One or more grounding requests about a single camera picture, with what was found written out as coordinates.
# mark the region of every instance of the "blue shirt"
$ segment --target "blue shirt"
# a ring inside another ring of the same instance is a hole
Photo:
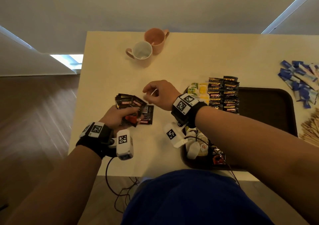
[[[209,171],[173,171],[134,195],[126,224],[273,224],[229,177]]]

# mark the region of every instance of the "wooden floor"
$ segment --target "wooden floor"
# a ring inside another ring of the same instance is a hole
[[[0,78],[0,206],[10,205],[0,212],[0,224],[67,156],[78,81],[78,75]],[[125,177],[109,182],[117,192],[132,184]],[[262,183],[241,187],[275,224],[307,224]],[[97,177],[79,224],[120,224],[115,199],[105,178]],[[123,198],[117,207],[124,208]]]

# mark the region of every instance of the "pile of wooden stirrers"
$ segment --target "pile of wooden stirrers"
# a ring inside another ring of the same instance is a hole
[[[319,147],[319,109],[311,115],[311,118],[301,124],[304,134],[301,139],[306,142]]]

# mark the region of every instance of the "mug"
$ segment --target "mug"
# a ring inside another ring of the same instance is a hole
[[[169,30],[160,30],[152,28],[147,30],[144,34],[144,40],[149,42],[153,47],[153,54],[157,55],[162,52],[164,43],[169,35]]]
[[[141,41],[136,43],[132,49],[127,48],[125,53],[139,64],[146,66],[151,63],[153,49],[149,42]]]

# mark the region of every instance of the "mug handle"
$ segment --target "mug handle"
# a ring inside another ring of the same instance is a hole
[[[127,48],[127,49],[125,50],[125,53],[126,53],[129,57],[131,57],[132,59],[134,59],[134,56],[133,56],[131,53],[129,53],[129,52],[132,52],[132,49]]]
[[[164,35],[165,35],[165,38],[167,38],[169,36],[169,30],[164,30]]]

